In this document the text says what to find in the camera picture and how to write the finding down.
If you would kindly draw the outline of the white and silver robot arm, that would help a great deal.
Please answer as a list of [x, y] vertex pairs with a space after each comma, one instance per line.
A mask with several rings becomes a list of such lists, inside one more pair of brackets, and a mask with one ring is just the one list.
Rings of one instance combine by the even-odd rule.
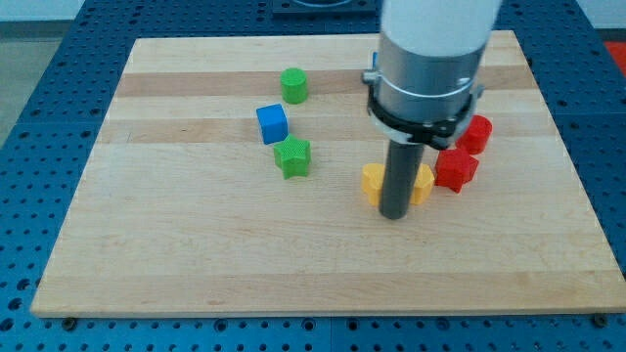
[[384, 0], [368, 113], [393, 147], [446, 150], [468, 129], [501, 0]]

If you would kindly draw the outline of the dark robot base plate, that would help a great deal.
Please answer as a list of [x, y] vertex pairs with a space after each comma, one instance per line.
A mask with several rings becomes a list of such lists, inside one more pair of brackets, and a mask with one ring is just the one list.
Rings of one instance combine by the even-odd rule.
[[381, 0], [272, 0], [273, 19], [360, 18], [375, 17]]

